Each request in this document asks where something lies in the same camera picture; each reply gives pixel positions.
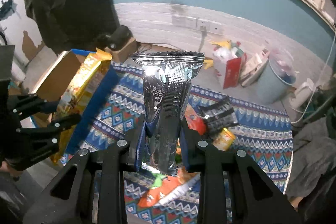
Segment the left hand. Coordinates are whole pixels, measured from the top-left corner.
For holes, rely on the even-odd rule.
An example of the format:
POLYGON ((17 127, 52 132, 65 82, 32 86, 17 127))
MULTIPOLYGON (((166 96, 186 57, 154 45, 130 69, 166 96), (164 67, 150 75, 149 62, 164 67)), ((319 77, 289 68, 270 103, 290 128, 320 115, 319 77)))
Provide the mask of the left hand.
POLYGON ((11 165, 8 165, 8 163, 6 161, 1 162, 0 172, 1 173, 9 173, 10 176, 12 176, 12 177, 19 177, 22 174, 21 171, 17 171, 15 169, 13 169, 13 167, 11 165))

